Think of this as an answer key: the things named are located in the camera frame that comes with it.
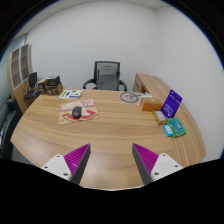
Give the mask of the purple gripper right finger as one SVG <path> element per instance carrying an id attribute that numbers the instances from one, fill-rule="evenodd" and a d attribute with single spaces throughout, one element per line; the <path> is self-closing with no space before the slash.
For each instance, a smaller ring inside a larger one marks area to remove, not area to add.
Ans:
<path id="1" fill-rule="evenodd" d="M 136 143 L 132 144 L 132 154 L 144 185 L 182 169 L 168 154 L 156 154 Z"/>

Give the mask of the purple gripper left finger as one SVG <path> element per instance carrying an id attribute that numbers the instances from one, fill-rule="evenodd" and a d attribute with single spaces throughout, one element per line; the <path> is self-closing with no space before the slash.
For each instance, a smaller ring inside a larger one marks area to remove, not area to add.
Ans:
<path id="1" fill-rule="evenodd" d="M 90 154 L 90 145 L 86 144 L 66 155 L 56 154 L 42 169 L 79 185 Z"/>

